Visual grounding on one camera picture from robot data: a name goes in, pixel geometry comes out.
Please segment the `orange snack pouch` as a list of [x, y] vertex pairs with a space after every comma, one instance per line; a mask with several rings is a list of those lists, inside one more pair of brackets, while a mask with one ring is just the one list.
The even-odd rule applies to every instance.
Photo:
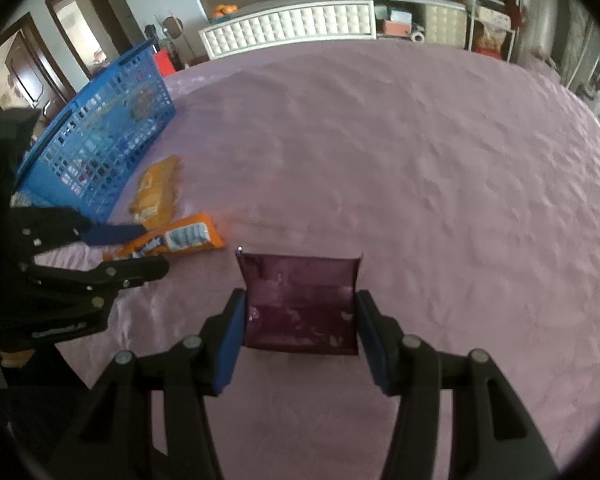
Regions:
[[180, 167], [181, 159], [171, 155], [149, 166], [140, 176], [129, 206], [136, 224], [153, 230], [172, 220]]

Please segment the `blue plastic basket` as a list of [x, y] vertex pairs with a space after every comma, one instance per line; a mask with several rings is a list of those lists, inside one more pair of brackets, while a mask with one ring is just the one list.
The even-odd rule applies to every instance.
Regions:
[[175, 116], [150, 40], [98, 73], [23, 159], [15, 191], [36, 206], [104, 222], [148, 148]]

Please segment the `orange long snack packet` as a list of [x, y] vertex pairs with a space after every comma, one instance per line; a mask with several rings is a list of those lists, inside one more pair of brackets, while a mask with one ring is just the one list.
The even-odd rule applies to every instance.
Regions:
[[143, 259], [206, 252], [225, 247], [208, 214], [192, 214], [148, 231], [102, 255], [105, 261]]

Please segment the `purple snack packet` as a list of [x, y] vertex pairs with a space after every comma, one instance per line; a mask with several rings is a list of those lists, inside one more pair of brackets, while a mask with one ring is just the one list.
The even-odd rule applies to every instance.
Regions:
[[355, 356], [354, 296], [362, 259], [236, 250], [246, 285], [244, 346]]

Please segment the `brown wooden door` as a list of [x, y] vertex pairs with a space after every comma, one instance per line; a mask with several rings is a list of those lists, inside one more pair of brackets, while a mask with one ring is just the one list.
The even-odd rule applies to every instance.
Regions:
[[36, 108], [47, 126], [75, 95], [30, 13], [0, 32], [0, 111]]

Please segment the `pink quilted tablecloth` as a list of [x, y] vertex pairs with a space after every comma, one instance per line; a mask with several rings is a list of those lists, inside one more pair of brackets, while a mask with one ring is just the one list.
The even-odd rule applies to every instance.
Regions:
[[559, 466], [600, 423], [600, 124], [571, 92], [486, 56], [406, 41], [253, 51], [166, 80], [146, 154], [181, 159], [178, 217], [225, 248], [120, 295], [60, 352], [92, 384], [169, 349], [242, 284], [250, 252], [360, 258], [358, 286], [434, 348], [493, 356]]

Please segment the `red gift box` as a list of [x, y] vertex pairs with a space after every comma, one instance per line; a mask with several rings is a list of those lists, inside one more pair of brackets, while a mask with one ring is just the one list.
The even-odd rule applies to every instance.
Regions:
[[168, 50], [160, 50], [154, 53], [154, 61], [162, 78], [169, 77], [176, 73]]

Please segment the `oranges on cabinet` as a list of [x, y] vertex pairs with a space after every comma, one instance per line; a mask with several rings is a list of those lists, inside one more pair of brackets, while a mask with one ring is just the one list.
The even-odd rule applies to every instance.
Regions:
[[211, 18], [212, 20], [219, 20], [220, 18], [227, 18], [228, 16], [236, 13], [238, 6], [234, 4], [218, 4], [214, 7]]

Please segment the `white tufted tv cabinet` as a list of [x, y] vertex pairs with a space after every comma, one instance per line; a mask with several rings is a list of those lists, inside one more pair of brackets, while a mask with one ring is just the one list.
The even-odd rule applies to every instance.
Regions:
[[299, 42], [375, 39], [393, 9], [411, 14], [418, 42], [466, 47], [466, 6], [449, 0], [268, 0], [219, 18], [199, 36], [212, 60]]

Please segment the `silver standing air conditioner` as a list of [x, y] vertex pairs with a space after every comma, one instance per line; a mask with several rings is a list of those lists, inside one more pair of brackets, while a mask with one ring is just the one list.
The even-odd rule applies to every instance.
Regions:
[[554, 58], [562, 48], [568, 27], [566, 0], [521, 0], [522, 23], [516, 43], [519, 62], [532, 53]]

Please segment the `white metal shelf rack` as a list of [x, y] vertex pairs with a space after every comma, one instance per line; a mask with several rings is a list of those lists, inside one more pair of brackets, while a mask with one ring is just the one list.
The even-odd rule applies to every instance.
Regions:
[[464, 0], [467, 49], [510, 62], [520, 29], [521, 0]]

